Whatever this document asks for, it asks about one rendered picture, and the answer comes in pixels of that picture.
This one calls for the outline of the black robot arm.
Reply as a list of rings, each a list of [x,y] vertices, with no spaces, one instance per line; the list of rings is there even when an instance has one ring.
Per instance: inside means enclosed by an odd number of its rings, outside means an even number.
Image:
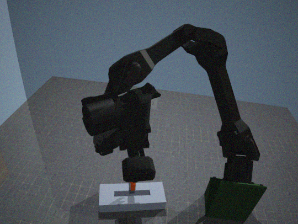
[[[96,153],[105,156],[117,147],[120,151],[126,150],[122,122],[130,126],[142,126],[149,122],[151,99],[161,94],[148,82],[143,87],[130,89],[142,82],[160,60],[180,46],[195,56],[209,77],[222,120],[221,131],[217,135],[223,157],[227,158],[222,179],[254,184],[253,161],[259,161],[260,152],[249,126],[238,111],[226,69],[228,51],[225,37],[211,29],[191,24],[183,24],[147,49],[122,57],[109,68],[105,93],[81,100],[82,120],[88,133],[93,136]],[[125,94],[118,96],[122,93]]]

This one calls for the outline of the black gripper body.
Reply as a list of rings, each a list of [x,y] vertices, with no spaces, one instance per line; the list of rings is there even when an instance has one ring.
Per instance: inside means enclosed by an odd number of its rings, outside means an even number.
[[[126,157],[123,160],[123,180],[127,183],[154,180],[155,178],[156,170],[153,159],[145,156],[143,151],[144,148],[150,146],[148,141],[148,133],[151,133],[149,122],[142,126],[130,126],[122,122],[121,131],[126,150],[133,151],[134,155],[134,157]]]

